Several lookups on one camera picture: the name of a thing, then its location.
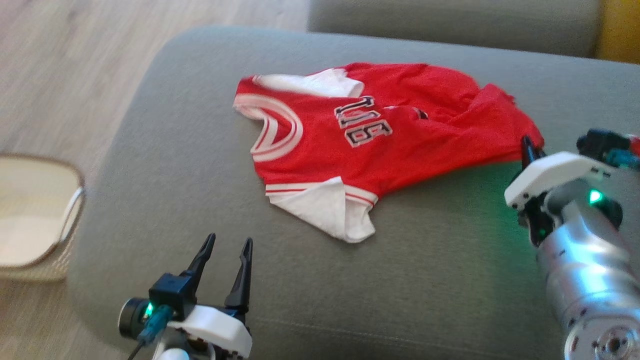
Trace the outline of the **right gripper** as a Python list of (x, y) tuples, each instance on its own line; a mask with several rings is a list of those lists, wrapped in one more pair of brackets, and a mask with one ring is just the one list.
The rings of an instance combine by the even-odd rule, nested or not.
[(522, 227), (528, 228), (530, 243), (538, 247), (562, 225), (562, 209), (576, 200), (599, 210), (619, 230), (622, 206), (590, 181), (608, 179), (615, 167), (571, 152), (546, 156), (530, 136), (521, 138), (521, 172), (503, 192), (505, 203), (518, 212)]

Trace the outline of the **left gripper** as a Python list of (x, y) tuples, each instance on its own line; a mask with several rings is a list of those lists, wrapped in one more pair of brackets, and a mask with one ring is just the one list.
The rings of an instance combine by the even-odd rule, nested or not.
[[(205, 265), (210, 260), (215, 233), (210, 233), (181, 276), (189, 279), (196, 293)], [(237, 313), (249, 312), (254, 242), (248, 237), (240, 253), (238, 269), (224, 307)], [(247, 326), (229, 312), (196, 305), (184, 320), (174, 319), (167, 305), (153, 305), (144, 298), (131, 298), (121, 308), (119, 334), (137, 342), (130, 359), (152, 347), (153, 359), (248, 359), (253, 338)]]

